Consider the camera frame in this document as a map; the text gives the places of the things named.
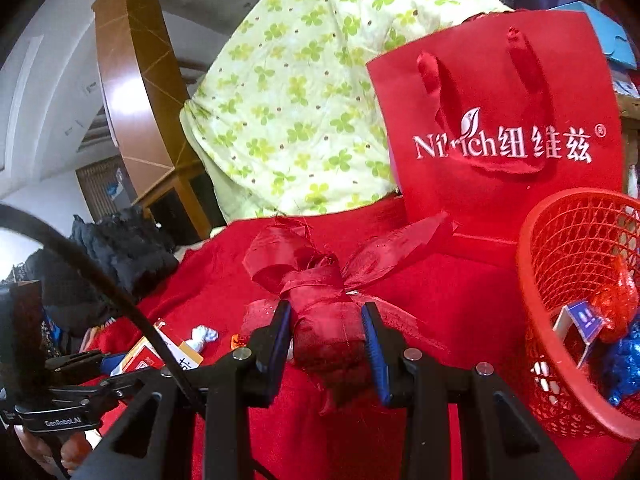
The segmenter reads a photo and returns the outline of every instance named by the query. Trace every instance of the red plastic basket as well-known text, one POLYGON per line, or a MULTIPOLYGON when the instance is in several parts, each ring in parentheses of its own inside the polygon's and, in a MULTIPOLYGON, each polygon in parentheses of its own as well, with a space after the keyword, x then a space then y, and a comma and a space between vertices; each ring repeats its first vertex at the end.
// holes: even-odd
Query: red plastic basket
MULTIPOLYGON (((640 202, 602 189, 570 189, 540 202, 520 231, 517 264, 529 315, 529 407, 561 436, 609 433, 640 440, 640 399, 612 407, 553 332, 560 307, 613 282, 612 259, 638 265, 640 202)), ((636 285, 640 273, 635 272, 636 285)))

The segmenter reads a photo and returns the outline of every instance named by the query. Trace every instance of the red ribbon handle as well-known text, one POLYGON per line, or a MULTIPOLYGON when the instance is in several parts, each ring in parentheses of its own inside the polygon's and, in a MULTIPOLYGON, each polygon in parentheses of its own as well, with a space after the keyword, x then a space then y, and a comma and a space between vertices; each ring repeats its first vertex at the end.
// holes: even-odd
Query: red ribbon handle
MULTIPOLYGON (((506 35, 506 50, 510 56, 513 66, 524 85, 529 99, 522 113, 522 119, 535 118, 535 124, 539 128, 545 128, 552 123, 553 105, 551 94, 546 84, 546 78, 540 66, 540 62, 531 47, 526 35, 516 28, 511 27, 506 35)), ((527 158, 506 158, 506 157, 485 157, 485 156, 464 156, 459 148, 452 148, 450 142, 461 137, 459 128, 455 130, 450 126, 446 110, 442 103, 446 99, 459 101, 457 95, 446 93, 452 92, 453 82, 449 80, 447 70, 441 60, 429 52, 422 52, 417 59, 417 67, 424 89, 429 95, 429 101, 434 104, 434 120, 442 129, 443 133, 449 136, 447 139, 447 154, 455 160, 464 160, 466 163, 488 171, 502 171, 511 174, 537 173, 545 165, 544 156, 527 158)), ((531 154, 530 133, 525 136, 527 153, 531 154)))

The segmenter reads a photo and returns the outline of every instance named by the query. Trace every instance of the human hand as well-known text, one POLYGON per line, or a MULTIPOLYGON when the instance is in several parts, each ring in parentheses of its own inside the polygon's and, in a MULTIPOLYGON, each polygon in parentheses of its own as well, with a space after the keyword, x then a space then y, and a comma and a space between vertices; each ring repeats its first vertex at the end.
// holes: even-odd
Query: human hand
MULTIPOLYGON (((15 434, 20 440, 25 452, 33 458, 47 473, 55 474, 55 462, 49 446, 41 438, 25 430, 22 426, 15 426, 15 434)), ((72 473, 78 469, 84 459, 91 453, 92 447, 84 433, 74 433, 69 437, 60 450, 62 465, 72 473)))

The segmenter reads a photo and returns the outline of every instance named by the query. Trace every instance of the black cable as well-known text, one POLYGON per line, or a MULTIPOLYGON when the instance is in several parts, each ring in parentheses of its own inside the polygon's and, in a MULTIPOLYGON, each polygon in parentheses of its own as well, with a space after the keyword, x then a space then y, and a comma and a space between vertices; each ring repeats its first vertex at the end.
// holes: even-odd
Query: black cable
POLYGON ((148 322, 145 316, 136 308, 133 299, 113 283, 75 243, 67 240, 47 223, 39 220, 24 211, 13 208, 0 202, 0 228, 9 229, 15 233, 24 235, 43 244, 47 249, 57 253, 71 267, 78 270, 80 275, 95 286, 101 293, 107 296, 123 316, 140 329, 140 332, 148 339, 154 350, 158 353, 164 364, 171 372, 178 387, 193 406, 194 410, 202 418, 205 416, 205 407, 199 393, 191 386, 184 371, 167 348, 156 329, 148 322))
POLYGON ((260 462, 258 462, 255 458, 252 459, 254 461, 254 471, 260 473, 267 480, 278 480, 275 475, 269 471, 265 466, 263 466, 260 462))

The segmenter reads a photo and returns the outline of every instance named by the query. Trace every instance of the red cloth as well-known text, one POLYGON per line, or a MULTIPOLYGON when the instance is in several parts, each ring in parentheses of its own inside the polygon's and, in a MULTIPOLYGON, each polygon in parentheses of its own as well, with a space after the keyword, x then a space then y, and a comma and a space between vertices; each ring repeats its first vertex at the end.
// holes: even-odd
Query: red cloth
MULTIPOLYGON (((305 218, 319 250, 346 260, 374 236, 406 224, 401 198, 345 213, 305 218)), ((139 305, 145 315, 162 317, 177 335, 211 326, 219 341, 206 345, 204 364, 229 352, 245 307, 265 297, 242 267, 255 235, 272 219, 238 221, 188 253, 177 272, 139 305)), ((524 361, 525 314, 514 271, 434 254, 366 290, 425 322, 450 355, 446 364, 472 367, 489 361, 518 387, 524 361)), ((97 337, 102 351, 125 351, 139 333, 118 320, 97 337)), ((306 374, 287 367, 280 395, 268 410, 251 410, 254 457, 279 480, 389 480, 398 477, 404 414, 378 408, 362 398, 338 412, 319 415, 323 395, 306 374)), ((107 426, 114 420, 111 412, 107 426)), ((194 478, 201 478, 202 423, 194 446, 194 478)), ((611 480, 632 444, 608 436, 555 439, 581 480, 611 480)), ((453 461, 452 478, 460 478, 453 461)))

